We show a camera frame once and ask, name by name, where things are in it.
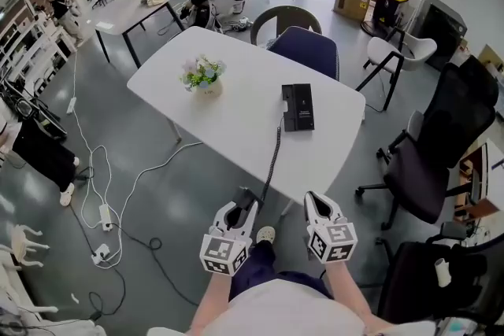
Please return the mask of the person's right forearm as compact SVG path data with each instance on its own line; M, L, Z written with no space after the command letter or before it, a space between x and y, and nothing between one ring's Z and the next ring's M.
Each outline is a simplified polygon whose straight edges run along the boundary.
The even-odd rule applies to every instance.
M378 334L390 324L373 315L369 303L352 278L344 262L325 265L334 299L356 314L365 325L367 334Z

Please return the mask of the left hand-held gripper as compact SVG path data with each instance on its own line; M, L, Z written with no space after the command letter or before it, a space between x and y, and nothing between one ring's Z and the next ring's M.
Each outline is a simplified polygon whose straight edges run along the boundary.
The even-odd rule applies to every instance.
M258 211L258 201L246 208L230 201L217 211L213 226L203 237L199 254L206 271L230 277L239 271L249 257L250 234Z

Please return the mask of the person's navy trousers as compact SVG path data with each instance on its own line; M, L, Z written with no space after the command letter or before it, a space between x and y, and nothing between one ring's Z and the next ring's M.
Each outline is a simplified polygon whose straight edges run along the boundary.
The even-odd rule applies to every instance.
M243 266L233 276L228 300L232 301L246 290L275 279L308 286L327 298L333 298L322 279L314 278L299 271L276 272L273 267L275 260L276 254L271 242L261 241L257 243Z

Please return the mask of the person's white shoe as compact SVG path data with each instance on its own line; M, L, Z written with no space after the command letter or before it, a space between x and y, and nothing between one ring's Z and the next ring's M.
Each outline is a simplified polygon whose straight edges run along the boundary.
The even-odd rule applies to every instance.
M274 227L265 226L262 227L256 234L256 243L260 242L268 242L269 244L273 244L276 237L276 230Z

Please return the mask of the grey backpack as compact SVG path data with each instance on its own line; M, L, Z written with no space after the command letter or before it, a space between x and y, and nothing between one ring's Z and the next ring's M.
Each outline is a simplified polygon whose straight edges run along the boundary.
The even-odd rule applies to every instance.
M187 18L188 27L200 27L210 31L221 31L217 10L213 3L193 7Z

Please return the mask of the olive round-back chair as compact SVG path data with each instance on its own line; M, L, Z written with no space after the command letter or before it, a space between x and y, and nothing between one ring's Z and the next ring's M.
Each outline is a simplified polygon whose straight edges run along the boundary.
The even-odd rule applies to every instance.
M250 43L258 44L258 33L270 20L276 20L276 34L268 42L268 49L289 27L299 27L322 34L322 28L318 19L308 10L298 6L275 6L261 13L252 23L250 29Z

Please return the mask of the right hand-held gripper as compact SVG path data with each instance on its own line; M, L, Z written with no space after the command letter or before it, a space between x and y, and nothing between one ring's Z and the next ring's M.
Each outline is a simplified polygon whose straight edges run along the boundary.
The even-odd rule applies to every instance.
M353 223L347 223L339 205L324 194L308 191L304 196L304 212L309 224L307 249L322 264L348 261L357 246ZM315 224L321 217L330 223Z

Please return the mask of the black metal cabinet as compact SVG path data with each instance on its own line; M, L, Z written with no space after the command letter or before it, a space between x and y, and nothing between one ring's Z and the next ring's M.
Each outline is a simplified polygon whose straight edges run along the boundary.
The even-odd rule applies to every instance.
M462 16L440 0L422 0L412 35L433 39L437 45L427 64L438 71L450 61L465 37L467 26Z

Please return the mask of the white paper roll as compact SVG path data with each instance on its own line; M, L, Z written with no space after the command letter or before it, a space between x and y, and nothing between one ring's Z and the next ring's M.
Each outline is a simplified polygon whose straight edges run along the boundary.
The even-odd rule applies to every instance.
M449 263L444 258L439 258L434 265L439 287L449 286L452 280Z

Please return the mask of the white flower pot plant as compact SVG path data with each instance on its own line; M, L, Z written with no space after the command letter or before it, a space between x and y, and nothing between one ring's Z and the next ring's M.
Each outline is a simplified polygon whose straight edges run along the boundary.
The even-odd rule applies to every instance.
M211 61L202 54L184 62L180 81L188 92L209 98L218 97L223 91L221 76L226 68L223 61Z

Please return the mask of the white carved furniture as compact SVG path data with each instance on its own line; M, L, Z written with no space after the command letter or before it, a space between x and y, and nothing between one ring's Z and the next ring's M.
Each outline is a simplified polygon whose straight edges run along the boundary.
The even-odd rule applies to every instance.
M47 251L50 247L33 242L26 232L35 236L43 235L41 231L35 231L26 225L16 225L10 231L10 246L0 244L0 252L7 254L7 257L0 256L0 336L57 336L40 325L24 323L22 316L23 312L33 316L40 312L57 312L57 308L34 306L30 298L28 302L23 302L9 279L9 271L16 274L23 267L44 266L40 261L28 260L27 255L36 253L38 249Z

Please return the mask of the white shelving unit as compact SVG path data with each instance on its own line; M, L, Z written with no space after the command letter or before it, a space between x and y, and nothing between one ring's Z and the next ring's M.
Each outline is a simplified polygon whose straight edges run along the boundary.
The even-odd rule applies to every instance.
M77 51L76 41L30 0L0 32L0 83L21 83L26 94L40 94Z

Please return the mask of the black telephone handset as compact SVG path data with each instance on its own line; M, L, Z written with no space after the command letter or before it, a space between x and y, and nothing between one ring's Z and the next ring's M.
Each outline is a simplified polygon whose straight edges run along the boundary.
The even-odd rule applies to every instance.
M240 187L234 197L233 201L240 207L240 208L246 208L250 203L254 201L259 202L259 211L261 211L264 202L262 199L260 199L252 190L246 187Z

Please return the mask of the grey table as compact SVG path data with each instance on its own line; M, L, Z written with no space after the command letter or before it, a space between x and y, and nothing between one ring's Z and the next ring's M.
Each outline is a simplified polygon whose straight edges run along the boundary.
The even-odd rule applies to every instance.
M141 4L141 0L113 0L111 3L108 3L100 9L94 9L87 18L87 25L92 27L97 35L100 47L102 48L102 52L108 63L110 63L110 58L102 37L103 34L122 36L136 68L140 68L142 64L138 59L128 34L138 26L143 27L143 22L145 20L152 17L155 13L162 9L168 10L169 14L172 16L173 22L176 23L181 31L186 29L179 17L179 14L172 7L170 0L161 6L154 7L143 6ZM99 21L113 24L114 27L107 31L96 28L95 25Z

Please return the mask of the black mesh office chair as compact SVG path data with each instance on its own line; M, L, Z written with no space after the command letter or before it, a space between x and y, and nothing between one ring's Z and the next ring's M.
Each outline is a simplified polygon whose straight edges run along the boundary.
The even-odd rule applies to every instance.
M406 129L376 152L387 167L382 183L371 187L393 196L382 230L392 227L399 208L426 223L437 221L445 199L462 192L448 187L450 170L493 124L497 101L497 81L476 57L443 67L427 109L413 112Z

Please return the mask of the yellow cardboard box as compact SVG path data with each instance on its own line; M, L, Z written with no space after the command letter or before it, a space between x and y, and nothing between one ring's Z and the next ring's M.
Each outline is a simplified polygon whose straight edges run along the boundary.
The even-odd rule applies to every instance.
M493 65L498 72L504 72L504 59L502 59L488 44L481 50L477 59L484 65Z

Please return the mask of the black fabric office chair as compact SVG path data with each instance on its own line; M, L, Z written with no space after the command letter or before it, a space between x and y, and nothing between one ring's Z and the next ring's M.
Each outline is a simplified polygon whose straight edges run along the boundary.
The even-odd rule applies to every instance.
M389 323L458 317L492 326L504 315L504 234L478 246L458 244L465 233L459 223L445 222L425 242L403 242L396 251L385 238L389 263L377 315ZM454 240L453 246L446 245ZM440 288L434 263L450 265L451 283Z

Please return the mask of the navy blue chair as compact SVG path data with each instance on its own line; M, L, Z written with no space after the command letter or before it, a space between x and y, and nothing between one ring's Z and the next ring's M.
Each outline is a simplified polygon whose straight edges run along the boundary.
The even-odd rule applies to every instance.
M337 45L322 34L292 26L268 50L339 81Z

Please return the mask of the person's left forearm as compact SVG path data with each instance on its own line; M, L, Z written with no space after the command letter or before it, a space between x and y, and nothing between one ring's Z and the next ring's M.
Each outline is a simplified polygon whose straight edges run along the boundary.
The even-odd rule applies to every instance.
M199 336L209 324L228 309L231 285L232 277L212 274L187 332L188 335Z

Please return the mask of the white box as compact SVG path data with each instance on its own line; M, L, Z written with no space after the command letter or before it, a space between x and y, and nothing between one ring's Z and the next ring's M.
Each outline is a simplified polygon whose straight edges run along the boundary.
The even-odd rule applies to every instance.
M473 189L477 216L504 211L504 152L489 138L473 153Z

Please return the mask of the white shell chair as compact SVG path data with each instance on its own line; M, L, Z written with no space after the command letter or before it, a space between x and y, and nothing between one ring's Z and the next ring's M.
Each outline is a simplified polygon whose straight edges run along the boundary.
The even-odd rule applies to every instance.
M383 111L387 110L402 71L414 71L427 61L437 50L433 39L419 39L400 28L393 28L385 39L372 37L367 45L368 60L363 65L374 70L355 88L360 91L380 71L391 74L390 89Z

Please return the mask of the person's white shirt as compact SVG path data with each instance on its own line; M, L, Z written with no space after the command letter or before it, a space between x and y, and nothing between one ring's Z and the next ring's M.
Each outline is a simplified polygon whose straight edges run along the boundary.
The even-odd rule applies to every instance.
M307 286L273 280L234 298L199 336L434 336L430 321L372 332L346 306Z

